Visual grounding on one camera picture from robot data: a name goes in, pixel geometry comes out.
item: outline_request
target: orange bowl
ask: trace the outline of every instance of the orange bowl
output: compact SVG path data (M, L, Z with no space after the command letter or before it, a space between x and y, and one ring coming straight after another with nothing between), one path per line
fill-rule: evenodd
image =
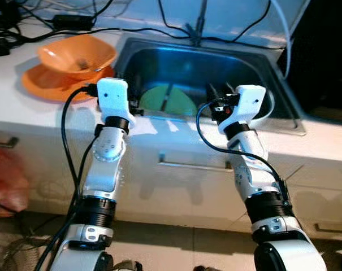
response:
M116 50L98 38L83 34L40 47L38 55L48 69L84 80L109 66L116 57Z

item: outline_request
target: red bag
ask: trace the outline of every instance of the red bag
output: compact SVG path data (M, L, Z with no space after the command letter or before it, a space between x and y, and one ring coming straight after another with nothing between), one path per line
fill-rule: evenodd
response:
M20 212L27 208L29 201L29 182L15 158L0 149L0 204ZM0 217L13 213L0 207Z

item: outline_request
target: floor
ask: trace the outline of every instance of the floor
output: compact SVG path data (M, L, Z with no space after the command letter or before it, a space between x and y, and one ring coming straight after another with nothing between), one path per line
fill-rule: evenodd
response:
M34 229L34 225L40 225L49 217L51 215L31 213L24 220L27 226ZM36 235L52 234L62 220L62 217L55 218L36 231ZM12 219L0 219L0 248L21 238L17 227ZM117 221L114 237L111 247L107 249L113 255L114 262L137 260L148 271L192 271L198 265L223 271L255 270L253 252L256 245L249 234ZM340 271L342 242L315 240L314 244L323 252L328 271ZM22 249L17 259L13 260L17 261L16 268L6 270L32 270L38 255L34 250Z

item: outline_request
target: kitchen counter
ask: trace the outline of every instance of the kitchen counter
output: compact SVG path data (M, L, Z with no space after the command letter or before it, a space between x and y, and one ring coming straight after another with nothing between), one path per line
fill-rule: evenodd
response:
M42 26L35 24L26 25L23 32L24 35L27 36L36 36L45 31L46 29ZM119 52L128 36L174 42L174 40L169 38L148 33L129 34L123 32L99 32L94 34L94 36L112 44ZM21 84L23 72L39 63L36 53L37 48L60 38L62 37L57 36L48 38L42 42L25 44L17 49L11 50L9 56L0 57L0 130L5 129L5 127L12 124L60 128L60 117L63 104L38 99L28 94ZM215 45L214 43L210 44L217 47L227 47L233 50L247 50L263 53L267 55L274 66L276 65L276 55L272 50L260 50L240 45L226 46L219 44ZM266 149L275 154L307 156L311 158L342 161L342 125L318 122L305 116L288 88L287 92L294 103L296 110L302 117L302 124L306 130L306 135L299 136L260 131L258 134L264 142ZM96 108L95 99L74 103L72 105L72 110L69 112L67 128L92 132L95 123L100 122L100 113ZM130 132L131 136L136 134L157 133L152 126L152 122L149 121L148 118L138 117L137 121L136 128ZM171 129L171 121L168 121L167 123ZM196 130L194 123L187 123L187 125L190 130ZM216 145L220 147L226 145L225 137L217 132L214 125L205 124L202 130Z

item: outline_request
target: stainless steel sink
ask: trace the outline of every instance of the stainless steel sink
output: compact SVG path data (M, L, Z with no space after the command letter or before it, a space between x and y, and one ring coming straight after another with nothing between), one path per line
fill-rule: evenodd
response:
M196 107L206 102L205 86L208 83L217 85L227 82L233 87L262 85L267 89L267 95L251 126L275 132L305 134L275 72L263 55L129 38L115 70L118 76L128 82L128 96L133 99L140 99L143 93L155 86L172 85L190 97ZM194 117L170 115L147 108L145 115L180 121L194 120ZM207 117L201 121L211 122Z

